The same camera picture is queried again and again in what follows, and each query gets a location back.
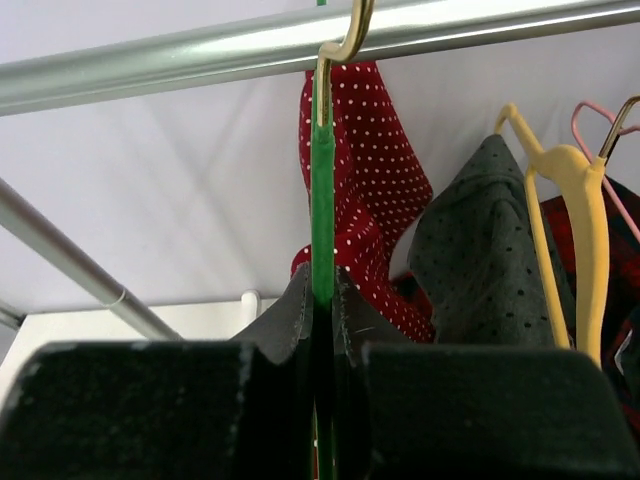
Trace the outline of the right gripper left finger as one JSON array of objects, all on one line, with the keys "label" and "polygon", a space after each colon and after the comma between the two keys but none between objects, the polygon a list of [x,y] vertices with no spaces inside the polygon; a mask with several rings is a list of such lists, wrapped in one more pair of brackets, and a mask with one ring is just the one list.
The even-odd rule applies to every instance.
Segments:
[{"label": "right gripper left finger", "polygon": [[308,479],[313,296],[284,294],[225,341],[56,342],[1,413],[5,479]]}]

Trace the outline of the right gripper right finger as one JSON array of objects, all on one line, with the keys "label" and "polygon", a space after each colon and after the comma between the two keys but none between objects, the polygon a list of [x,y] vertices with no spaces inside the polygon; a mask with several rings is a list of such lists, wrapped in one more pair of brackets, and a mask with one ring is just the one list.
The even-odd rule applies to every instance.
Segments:
[{"label": "right gripper right finger", "polygon": [[344,269],[333,299],[341,479],[635,479],[603,373],[554,348],[416,344]]}]

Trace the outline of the red polka dot skirt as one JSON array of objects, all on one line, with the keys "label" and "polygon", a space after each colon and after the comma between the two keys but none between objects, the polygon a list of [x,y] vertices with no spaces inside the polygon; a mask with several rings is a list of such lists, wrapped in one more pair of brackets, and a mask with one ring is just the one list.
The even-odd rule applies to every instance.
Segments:
[{"label": "red polka dot skirt", "polygon": [[[313,72],[300,100],[299,156],[310,198]],[[331,73],[335,272],[343,269],[374,309],[415,342],[432,341],[426,314],[397,291],[390,263],[397,243],[432,199],[420,166],[373,62],[340,65]],[[311,265],[311,244],[292,266]]]}]

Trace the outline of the green velvet hanger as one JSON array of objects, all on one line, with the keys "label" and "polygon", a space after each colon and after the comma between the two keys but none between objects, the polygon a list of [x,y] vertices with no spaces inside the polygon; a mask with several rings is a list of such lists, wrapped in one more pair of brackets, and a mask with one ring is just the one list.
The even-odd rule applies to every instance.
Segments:
[{"label": "green velvet hanger", "polygon": [[352,3],[344,38],[323,43],[313,77],[310,127],[311,288],[313,294],[313,367],[316,461],[321,479],[337,477],[333,428],[332,298],[335,275],[334,166],[336,140],[333,126],[332,65],[350,62],[367,36],[374,3]]}]

